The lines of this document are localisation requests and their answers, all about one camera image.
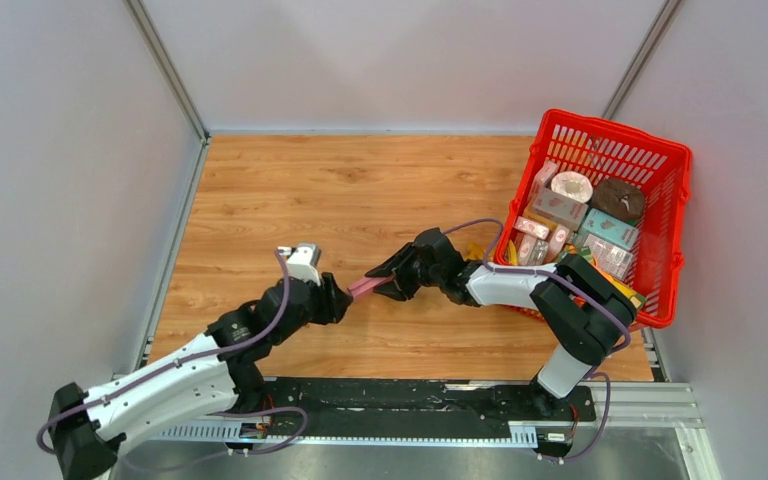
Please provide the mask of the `pink paper box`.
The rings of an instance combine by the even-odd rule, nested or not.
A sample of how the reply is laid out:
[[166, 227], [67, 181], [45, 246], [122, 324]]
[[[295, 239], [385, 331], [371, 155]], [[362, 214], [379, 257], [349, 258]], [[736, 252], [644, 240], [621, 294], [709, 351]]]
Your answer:
[[393, 279], [393, 275], [389, 275], [387, 277], [364, 276], [348, 286], [348, 294], [352, 297], [353, 300], [358, 300], [371, 294], [376, 287], [388, 283]]

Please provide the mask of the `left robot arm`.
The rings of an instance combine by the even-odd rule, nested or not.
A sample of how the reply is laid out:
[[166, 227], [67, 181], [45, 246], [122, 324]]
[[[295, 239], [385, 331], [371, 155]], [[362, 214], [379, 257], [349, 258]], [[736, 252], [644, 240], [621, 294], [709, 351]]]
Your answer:
[[57, 389], [38, 446], [56, 457], [63, 478], [94, 479], [176, 424], [254, 414], [266, 398], [257, 361], [309, 323], [340, 322], [352, 302], [329, 272], [319, 282], [282, 279], [142, 369], [88, 389], [74, 382]]

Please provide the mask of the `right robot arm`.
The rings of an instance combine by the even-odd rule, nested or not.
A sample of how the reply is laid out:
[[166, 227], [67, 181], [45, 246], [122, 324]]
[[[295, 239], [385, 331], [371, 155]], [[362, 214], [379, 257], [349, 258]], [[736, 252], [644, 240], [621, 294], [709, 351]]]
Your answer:
[[530, 391], [532, 409], [546, 419], [565, 411], [574, 387], [629, 343], [638, 314], [632, 301], [579, 254], [526, 267], [467, 260], [438, 228], [421, 232], [366, 275], [378, 279], [377, 294], [396, 301], [434, 287], [458, 305], [538, 311], [558, 342]]

